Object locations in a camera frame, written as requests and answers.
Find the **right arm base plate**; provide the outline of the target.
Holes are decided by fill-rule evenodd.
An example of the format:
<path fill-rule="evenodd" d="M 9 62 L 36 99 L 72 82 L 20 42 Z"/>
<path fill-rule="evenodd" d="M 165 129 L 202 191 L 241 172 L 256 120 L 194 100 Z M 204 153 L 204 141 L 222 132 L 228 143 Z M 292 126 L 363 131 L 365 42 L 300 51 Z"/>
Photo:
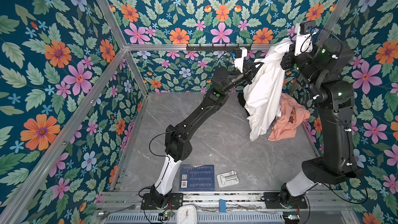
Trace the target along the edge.
<path fill-rule="evenodd" d="M 293 197 L 286 192 L 265 192 L 262 200 L 268 209 L 308 209 L 308 204 L 304 196 Z"/>

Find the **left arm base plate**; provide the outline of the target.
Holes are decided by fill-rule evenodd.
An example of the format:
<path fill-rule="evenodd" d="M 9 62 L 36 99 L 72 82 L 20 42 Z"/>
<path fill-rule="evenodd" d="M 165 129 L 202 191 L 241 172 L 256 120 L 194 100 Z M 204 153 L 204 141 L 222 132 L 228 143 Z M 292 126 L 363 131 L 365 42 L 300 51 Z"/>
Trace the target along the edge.
<path fill-rule="evenodd" d="M 157 191 L 146 193 L 142 199 L 141 210 L 172 210 L 179 209 L 183 205 L 182 193 L 159 194 Z"/>

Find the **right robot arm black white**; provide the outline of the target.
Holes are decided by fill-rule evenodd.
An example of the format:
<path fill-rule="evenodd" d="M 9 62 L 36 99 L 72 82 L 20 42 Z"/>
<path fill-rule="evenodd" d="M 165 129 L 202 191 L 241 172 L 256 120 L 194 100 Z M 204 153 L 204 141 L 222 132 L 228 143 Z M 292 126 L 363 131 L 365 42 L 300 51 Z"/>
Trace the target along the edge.
<path fill-rule="evenodd" d="M 278 202 L 285 208 L 304 199 L 317 184 L 337 185 L 364 174 L 355 160 L 352 140 L 354 89 L 341 78 L 354 52 L 345 41 L 329 38 L 315 51 L 283 56 L 282 68 L 299 72 L 316 103 L 322 126 L 323 156 L 302 162 L 301 172 L 283 184 Z"/>

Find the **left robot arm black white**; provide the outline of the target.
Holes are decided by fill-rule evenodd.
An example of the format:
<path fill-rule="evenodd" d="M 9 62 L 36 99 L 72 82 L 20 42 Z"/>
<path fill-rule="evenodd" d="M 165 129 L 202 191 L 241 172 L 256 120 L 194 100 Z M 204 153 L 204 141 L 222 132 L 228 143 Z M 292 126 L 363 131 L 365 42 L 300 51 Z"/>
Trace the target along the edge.
<path fill-rule="evenodd" d="M 244 63 L 243 69 L 234 73 L 230 73 L 225 67 L 218 68 L 200 105 L 181 123 L 167 127 L 164 132 L 164 165 L 158 180 L 151 186 L 150 191 L 144 194 L 146 203 L 159 209 L 169 204 L 173 181 L 179 166 L 192 153 L 190 140 L 194 133 L 225 105 L 231 88 L 242 83 L 252 84 L 261 67 L 261 62 Z"/>

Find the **white cloth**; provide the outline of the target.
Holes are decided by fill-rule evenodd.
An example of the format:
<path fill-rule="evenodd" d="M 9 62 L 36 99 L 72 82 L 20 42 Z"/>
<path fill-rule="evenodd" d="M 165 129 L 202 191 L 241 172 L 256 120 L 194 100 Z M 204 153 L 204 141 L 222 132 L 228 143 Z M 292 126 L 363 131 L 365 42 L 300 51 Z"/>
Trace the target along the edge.
<path fill-rule="evenodd" d="M 274 44 L 264 58 L 255 59 L 255 62 L 261 63 L 260 69 L 252 83 L 243 89 L 245 109 L 249 113 L 247 119 L 251 129 L 251 141 L 266 134 L 275 118 L 281 116 L 279 102 L 285 71 L 280 63 L 292 44 L 291 39 L 284 38 Z"/>

